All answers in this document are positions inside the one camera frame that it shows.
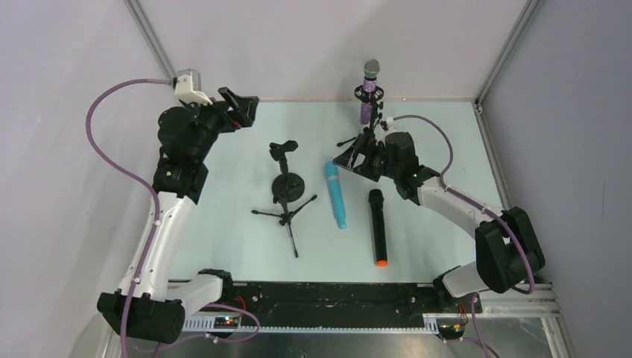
white wall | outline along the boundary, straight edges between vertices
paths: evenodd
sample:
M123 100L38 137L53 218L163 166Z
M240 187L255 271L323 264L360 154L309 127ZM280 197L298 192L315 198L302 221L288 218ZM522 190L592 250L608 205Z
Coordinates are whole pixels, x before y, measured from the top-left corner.
M526 0L142 1L177 69L263 99L474 98Z
M632 340L632 2L545 1L484 103L580 357Z
M148 194L92 151L92 101L162 77L124 3L10 1L0 13L0 356L67 357L136 248ZM97 110L97 142L150 179L168 87L123 89Z

black tripod leg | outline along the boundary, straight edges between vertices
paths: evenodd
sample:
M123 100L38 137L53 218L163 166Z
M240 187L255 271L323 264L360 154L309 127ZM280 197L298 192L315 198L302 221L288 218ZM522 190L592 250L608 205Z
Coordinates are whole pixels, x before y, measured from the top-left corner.
M279 215L279 214L273 214L273 213L262 213L262 212L257 211L257 210L253 210L253 211L251 211L251 213L253 213L253 214L255 214L255 215L274 216L275 218L280 218L280 217L282 217L282 216L281 216L281 215Z
M294 243L294 234L292 233L292 226L290 222L288 222L288 230L290 232L290 240L292 241L292 248L294 249L294 256L298 258L298 250L296 249L296 243Z
M290 218L293 218L296 214L298 214L299 211L301 211L307 204L311 203L312 201L316 200L316 198L318 198L318 195L314 195L312 196L308 201L306 201L303 205L299 206L298 209L296 209L295 211L291 211L290 212Z

silver microphone head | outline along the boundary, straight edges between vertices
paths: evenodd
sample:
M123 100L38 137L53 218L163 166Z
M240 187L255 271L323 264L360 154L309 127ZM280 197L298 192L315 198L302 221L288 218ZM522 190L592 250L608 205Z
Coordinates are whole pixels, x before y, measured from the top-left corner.
M379 61L372 58L364 63L364 76L366 78L377 78L377 74L379 73Z

purple microphone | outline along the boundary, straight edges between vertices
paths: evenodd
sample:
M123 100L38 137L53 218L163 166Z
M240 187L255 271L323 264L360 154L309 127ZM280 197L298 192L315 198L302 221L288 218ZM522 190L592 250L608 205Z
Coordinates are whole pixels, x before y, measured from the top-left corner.
M368 60L364 64L364 84L362 89L369 93L369 98L373 97L377 86L377 74L379 73L379 62L376 59ZM368 125L371 122L371 103L362 102L360 109L360 123Z

teal microphone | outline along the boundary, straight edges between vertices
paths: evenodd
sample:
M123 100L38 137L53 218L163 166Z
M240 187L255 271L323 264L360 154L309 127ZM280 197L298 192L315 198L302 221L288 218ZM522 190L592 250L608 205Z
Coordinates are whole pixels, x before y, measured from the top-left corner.
M347 227L347 213L344 211L338 167L329 161L325 163L325 173L327 175L327 186L329 187L329 197L332 199L334 216L338 222L338 227L344 229Z

